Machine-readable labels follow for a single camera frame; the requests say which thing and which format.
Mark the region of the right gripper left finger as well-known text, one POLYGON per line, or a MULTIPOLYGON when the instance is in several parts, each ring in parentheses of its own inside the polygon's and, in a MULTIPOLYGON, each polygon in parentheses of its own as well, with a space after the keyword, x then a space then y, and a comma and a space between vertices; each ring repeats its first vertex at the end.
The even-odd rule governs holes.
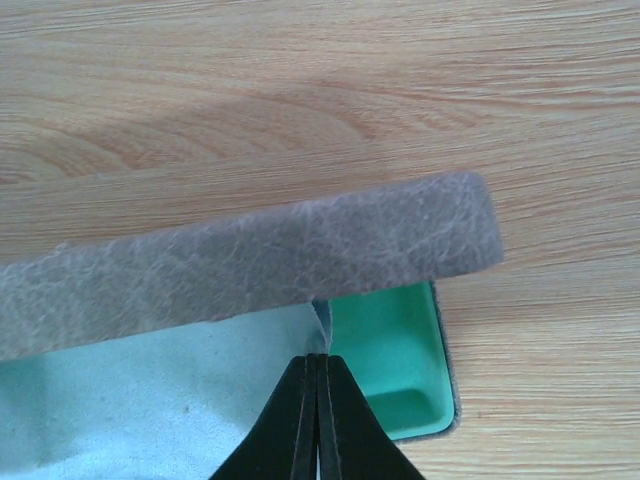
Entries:
POLYGON ((213 480, 316 477, 318 358, 308 354, 290 361, 254 426, 213 480))

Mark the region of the light blue cleaning cloth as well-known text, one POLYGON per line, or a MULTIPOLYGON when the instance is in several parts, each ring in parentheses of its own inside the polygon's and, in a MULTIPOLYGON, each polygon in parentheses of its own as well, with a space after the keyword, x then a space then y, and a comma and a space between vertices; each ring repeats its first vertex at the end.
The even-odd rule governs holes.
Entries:
POLYGON ((324 301, 1 366, 5 479, 206 479, 291 358, 331 342, 324 301))

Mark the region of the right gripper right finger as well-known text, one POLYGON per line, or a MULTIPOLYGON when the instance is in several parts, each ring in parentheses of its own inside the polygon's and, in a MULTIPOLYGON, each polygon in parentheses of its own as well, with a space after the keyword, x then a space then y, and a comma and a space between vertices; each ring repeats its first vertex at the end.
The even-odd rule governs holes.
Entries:
POLYGON ((421 479, 384 432, 345 361, 326 354, 316 361, 320 477, 421 479))

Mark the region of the grey glasses case green inside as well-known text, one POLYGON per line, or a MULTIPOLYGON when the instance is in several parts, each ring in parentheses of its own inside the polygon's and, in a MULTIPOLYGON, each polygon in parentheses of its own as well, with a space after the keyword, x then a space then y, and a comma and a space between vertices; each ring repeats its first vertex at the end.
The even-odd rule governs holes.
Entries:
POLYGON ((1 269, 6 361, 475 273, 503 241, 489 189, 450 173, 1 269))

